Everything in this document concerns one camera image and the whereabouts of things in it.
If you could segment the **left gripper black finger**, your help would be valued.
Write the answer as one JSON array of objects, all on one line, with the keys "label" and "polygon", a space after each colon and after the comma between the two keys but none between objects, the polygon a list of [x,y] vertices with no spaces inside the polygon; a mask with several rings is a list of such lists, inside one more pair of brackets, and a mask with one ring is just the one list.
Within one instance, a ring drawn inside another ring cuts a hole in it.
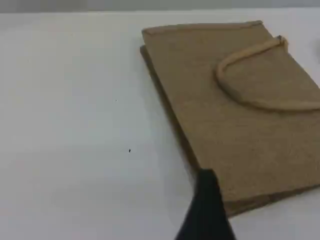
[{"label": "left gripper black finger", "polygon": [[211,169],[197,172],[194,195],[176,240],[235,240],[218,179]]}]

